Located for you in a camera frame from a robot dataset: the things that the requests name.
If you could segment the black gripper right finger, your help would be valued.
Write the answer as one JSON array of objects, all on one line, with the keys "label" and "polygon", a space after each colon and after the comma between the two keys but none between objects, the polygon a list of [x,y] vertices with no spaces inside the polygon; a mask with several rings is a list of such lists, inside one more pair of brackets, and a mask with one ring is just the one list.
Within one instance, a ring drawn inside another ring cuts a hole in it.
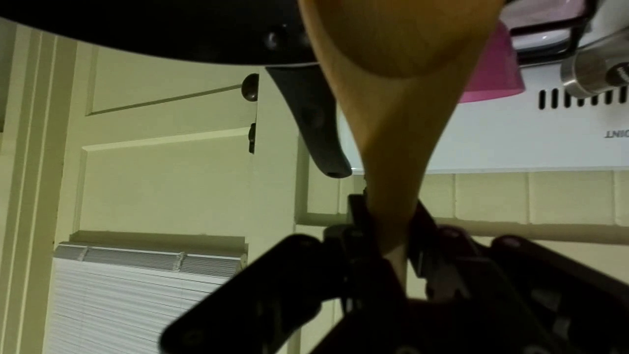
[{"label": "black gripper right finger", "polygon": [[629,354],[629,288],[523,237],[477,245],[416,205],[409,263],[428,306],[485,354]]}]

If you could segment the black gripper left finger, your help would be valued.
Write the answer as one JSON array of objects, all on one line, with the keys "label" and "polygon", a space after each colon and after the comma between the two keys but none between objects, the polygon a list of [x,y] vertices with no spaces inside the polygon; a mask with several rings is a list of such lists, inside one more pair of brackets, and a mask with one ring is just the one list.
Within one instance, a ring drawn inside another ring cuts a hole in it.
[{"label": "black gripper left finger", "polygon": [[316,354],[403,349],[405,296],[377,253],[365,198],[350,196],[348,207],[348,225],[328,227],[322,241],[283,239],[175,320],[159,337],[159,354],[275,354],[332,300],[344,318]]}]

